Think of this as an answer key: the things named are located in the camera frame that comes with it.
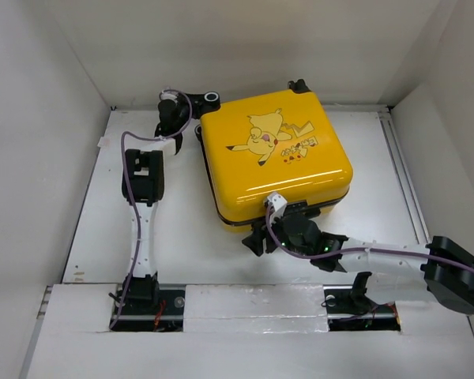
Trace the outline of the yellow hard-shell suitcase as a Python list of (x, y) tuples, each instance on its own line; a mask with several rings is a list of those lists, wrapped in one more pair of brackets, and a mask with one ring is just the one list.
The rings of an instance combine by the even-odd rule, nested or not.
[(229, 230), (265, 218), (266, 197), (321, 211), (350, 189), (350, 160), (317, 95), (305, 80), (279, 92), (220, 101), (198, 120), (199, 141), (217, 214)]

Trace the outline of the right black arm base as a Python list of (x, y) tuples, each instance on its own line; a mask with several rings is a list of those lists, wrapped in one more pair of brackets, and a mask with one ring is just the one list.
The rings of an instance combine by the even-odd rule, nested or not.
[(321, 307), (327, 312), (330, 332), (370, 332), (401, 330), (395, 303), (377, 304), (367, 297), (369, 272), (356, 275), (351, 286), (324, 288)]

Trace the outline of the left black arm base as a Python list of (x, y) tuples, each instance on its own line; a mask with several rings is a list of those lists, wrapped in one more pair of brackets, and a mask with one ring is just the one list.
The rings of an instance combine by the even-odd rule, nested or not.
[(114, 300), (109, 329), (112, 332), (182, 332), (186, 303), (185, 285), (159, 285), (153, 295), (131, 294), (130, 285), (122, 308), (122, 290), (109, 295)]

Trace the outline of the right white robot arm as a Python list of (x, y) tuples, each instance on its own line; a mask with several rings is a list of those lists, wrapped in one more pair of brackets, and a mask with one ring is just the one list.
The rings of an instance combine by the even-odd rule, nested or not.
[(446, 237), (414, 246), (382, 245), (321, 231), (303, 214), (254, 223), (242, 244), (260, 257), (281, 250), (323, 272), (352, 273), (351, 289), (325, 301), (360, 316), (393, 302), (437, 302), (474, 315), (474, 256)]

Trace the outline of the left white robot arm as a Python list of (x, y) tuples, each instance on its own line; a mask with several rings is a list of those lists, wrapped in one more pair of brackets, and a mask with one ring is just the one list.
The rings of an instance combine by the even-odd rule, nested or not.
[(219, 110), (220, 96), (217, 92), (186, 94), (167, 89), (160, 93), (157, 109), (159, 122), (153, 137), (130, 131), (120, 137), (122, 194), (130, 206), (134, 240), (118, 303), (121, 307), (133, 303), (143, 313), (151, 313), (160, 305), (152, 225), (164, 197), (165, 155), (179, 153), (190, 122), (206, 111)]

